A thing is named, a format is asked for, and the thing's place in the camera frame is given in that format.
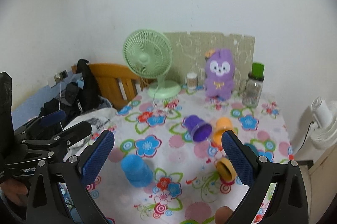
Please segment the right hand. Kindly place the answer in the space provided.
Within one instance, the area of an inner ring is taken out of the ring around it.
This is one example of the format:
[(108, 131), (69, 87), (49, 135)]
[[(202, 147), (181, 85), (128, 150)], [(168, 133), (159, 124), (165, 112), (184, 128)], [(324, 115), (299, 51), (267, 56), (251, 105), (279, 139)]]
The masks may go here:
[(215, 223), (225, 224), (231, 217), (233, 211), (228, 206), (222, 206), (215, 212)]

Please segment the left hand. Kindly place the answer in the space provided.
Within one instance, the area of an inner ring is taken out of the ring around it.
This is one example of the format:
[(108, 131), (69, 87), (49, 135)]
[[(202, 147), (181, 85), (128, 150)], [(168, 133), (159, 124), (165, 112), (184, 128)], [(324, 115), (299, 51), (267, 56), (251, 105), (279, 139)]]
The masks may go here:
[(25, 184), (9, 178), (1, 183), (4, 195), (18, 206), (27, 206), (28, 189)]

